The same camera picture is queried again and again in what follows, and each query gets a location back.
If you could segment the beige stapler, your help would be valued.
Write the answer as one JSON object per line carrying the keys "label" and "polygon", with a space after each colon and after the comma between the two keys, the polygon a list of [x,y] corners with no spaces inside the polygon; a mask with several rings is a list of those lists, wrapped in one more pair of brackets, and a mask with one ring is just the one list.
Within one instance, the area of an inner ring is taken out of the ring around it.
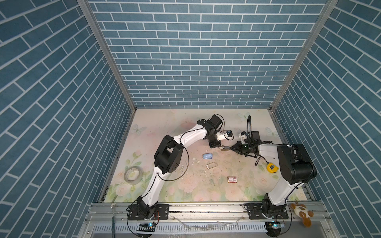
{"label": "beige stapler", "polygon": [[220,149],[221,149],[222,151],[229,151],[229,150],[230,150],[230,147],[229,147],[229,146],[224,146],[224,145],[222,145],[222,146],[220,147]]}

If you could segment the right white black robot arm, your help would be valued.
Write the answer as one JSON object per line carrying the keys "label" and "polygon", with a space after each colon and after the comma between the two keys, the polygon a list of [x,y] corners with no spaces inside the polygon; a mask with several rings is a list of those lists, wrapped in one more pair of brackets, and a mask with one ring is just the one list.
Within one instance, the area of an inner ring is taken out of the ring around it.
{"label": "right white black robot arm", "polygon": [[283,209],[291,194],[317,176],[317,169],[302,144],[279,144],[262,141],[259,133],[243,132],[230,150],[245,157],[255,158],[257,166],[261,160],[267,171],[280,177],[275,187],[265,194],[262,208],[265,211]]}

